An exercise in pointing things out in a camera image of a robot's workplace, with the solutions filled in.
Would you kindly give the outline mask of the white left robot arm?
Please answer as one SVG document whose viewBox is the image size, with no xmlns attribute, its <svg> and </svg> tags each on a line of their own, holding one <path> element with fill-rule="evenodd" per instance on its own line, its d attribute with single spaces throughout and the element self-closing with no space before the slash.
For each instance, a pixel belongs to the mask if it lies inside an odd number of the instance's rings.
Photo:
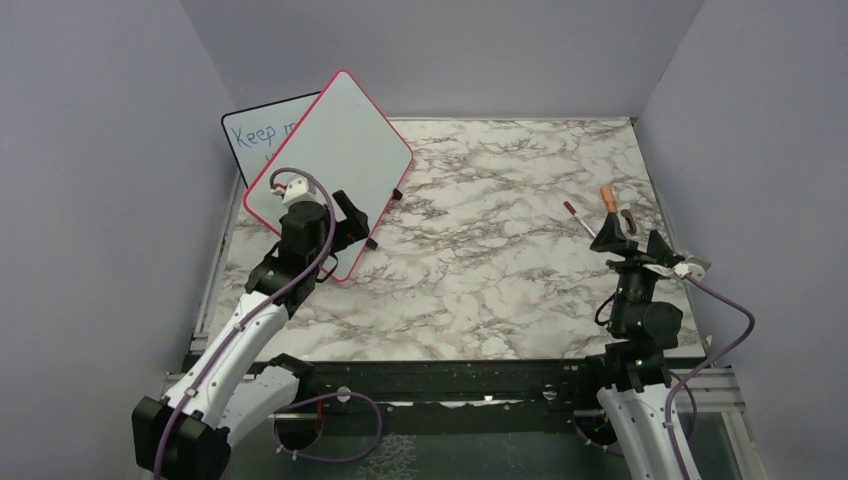
<svg viewBox="0 0 848 480">
<path fill-rule="evenodd" d="M 250 272 L 225 330 L 160 399 L 144 397 L 132 412 L 136 463 L 157 479 L 219 479 L 263 417 L 282 403 L 298 411 L 313 401 L 299 360 L 260 375 L 257 386 L 242 379 L 313 293 L 325 259 L 368 236 L 368 216 L 342 190 L 319 201 L 288 187 L 284 201 L 281 238 Z"/>
</svg>

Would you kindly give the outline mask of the pink framed whiteboard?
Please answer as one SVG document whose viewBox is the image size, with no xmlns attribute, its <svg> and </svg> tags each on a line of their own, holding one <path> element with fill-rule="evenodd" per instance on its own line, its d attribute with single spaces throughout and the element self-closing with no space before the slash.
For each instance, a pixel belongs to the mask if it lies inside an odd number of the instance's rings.
<svg viewBox="0 0 848 480">
<path fill-rule="evenodd" d="M 271 174 L 303 170 L 333 193 L 342 190 L 373 233 L 413 162 L 411 147 L 353 75 L 337 71 L 248 185 L 244 210 L 277 233 L 285 208 Z"/>
</svg>

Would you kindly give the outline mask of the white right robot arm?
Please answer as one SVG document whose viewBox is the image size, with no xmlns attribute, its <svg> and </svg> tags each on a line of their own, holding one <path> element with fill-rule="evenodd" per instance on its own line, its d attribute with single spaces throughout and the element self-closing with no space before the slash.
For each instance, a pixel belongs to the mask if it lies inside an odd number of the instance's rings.
<svg viewBox="0 0 848 480">
<path fill-rule="evenodd" d="M 591 357 L 595 369 L 577 380 L 579 398 L 602 407 L 635 479 L 697 479 L 700 474 L 683 432 L 675 404 L 682 383 L 668 368 L 665 353 L 678 346 L 683 312 L 653 298 L 662 279 L 702 279 L 710 265 L 676 253 L 652 230 L 646 250 L 623 232 L 616 213 L 607 214 L 590 245 L 609 253 L 607 266 L 617 276 L 605 301 L 603 321 L 613 342 Z"/>
</svg>

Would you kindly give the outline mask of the white brown whiteboard marker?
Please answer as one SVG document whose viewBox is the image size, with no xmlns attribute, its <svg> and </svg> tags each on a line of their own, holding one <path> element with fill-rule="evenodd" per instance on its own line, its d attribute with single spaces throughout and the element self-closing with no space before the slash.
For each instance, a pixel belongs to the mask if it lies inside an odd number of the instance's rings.
<svg viewBox="0 0 848 480">
<path fill-rule="evenodd" d="M 569 201 L 564 201 L 563 205 L 571 214 L 571 216 L 578 222 L 578 224 L 582 227 L 582 229 L 589 235 L 590 238 L 594 239 L 596 237 L 595 231 L 589 225 L 589 223 L 578 214 L 576 208 Z"/>
</svg>

